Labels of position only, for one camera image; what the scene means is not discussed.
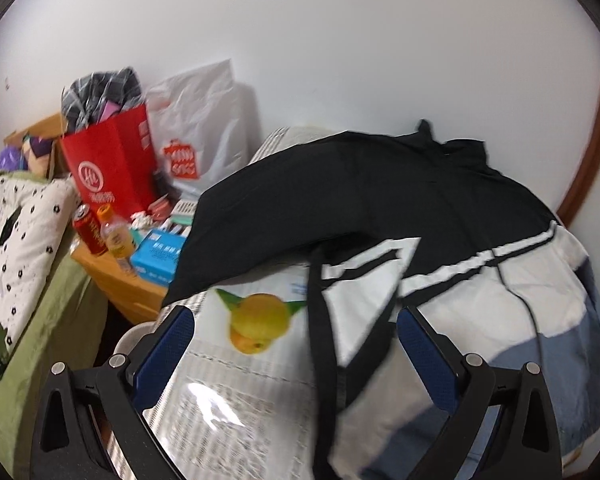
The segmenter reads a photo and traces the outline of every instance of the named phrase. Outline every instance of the blue gripper pad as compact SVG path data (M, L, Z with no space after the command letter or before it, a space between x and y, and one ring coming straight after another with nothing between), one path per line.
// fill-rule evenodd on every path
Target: blue gripper pad
M160 399L169 378L189 346L194 326L192 311L183 308L136 372L133 405L139 413L154 407Z
M398 339L429 397L437 408L453 415L459 403L458 383L438 347L406 308L398 314L396 327Z

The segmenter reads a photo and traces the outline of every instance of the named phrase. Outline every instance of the red can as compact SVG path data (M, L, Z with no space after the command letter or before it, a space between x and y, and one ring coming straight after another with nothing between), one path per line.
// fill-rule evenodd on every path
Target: red can
M88 205L82 204L75 210L73 224L91 254L100 256L107 252L107 246L100 236L100 223Z

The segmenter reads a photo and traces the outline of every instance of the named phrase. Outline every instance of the table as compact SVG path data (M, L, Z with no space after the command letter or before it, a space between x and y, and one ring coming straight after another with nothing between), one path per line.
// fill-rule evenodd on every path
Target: table
M155 321L167 289L123 272L111 254L91 254L80 242L72 258L77 261L120 313L133 324Z

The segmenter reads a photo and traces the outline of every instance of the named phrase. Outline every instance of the white pillow with black flowers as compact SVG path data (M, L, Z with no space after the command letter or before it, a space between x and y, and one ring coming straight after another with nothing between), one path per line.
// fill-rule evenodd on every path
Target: white pillow with black flowers
M78 202L68 181L0 173L0 377L38 304Z

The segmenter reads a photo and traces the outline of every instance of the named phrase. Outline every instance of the circular logo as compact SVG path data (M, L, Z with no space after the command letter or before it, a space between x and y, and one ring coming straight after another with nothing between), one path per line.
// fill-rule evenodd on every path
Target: circular logo
M100 168L97 167L93 162L85 160L78 165L78 176L80 180L91 192L98 192L104 185L104 178Z

